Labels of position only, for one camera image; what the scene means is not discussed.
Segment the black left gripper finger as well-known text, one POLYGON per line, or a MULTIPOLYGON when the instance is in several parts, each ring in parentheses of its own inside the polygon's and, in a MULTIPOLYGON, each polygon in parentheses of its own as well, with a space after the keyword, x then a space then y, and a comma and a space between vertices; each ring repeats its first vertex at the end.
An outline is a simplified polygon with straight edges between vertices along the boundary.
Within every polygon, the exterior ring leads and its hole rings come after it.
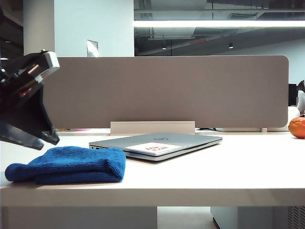
POLYGON ((43 105, 43 87, 20 103, 0 102, 0 120, 53 145, 59 137, 43 105))
POLYGON ((44 144, 32 136, 4 121, 0 121, 0 140, 27 148, 41 150, 44 144))

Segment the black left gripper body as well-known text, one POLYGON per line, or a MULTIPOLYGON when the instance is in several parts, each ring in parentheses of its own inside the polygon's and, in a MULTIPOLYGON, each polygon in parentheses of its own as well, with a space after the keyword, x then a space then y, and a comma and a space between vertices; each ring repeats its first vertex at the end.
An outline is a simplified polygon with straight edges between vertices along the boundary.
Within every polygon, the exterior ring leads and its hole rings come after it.
POLYGON ((30 53, 0 68, 0 101, 20 103, 43 87, 43 80, 60 68, 56 53, 30 53))

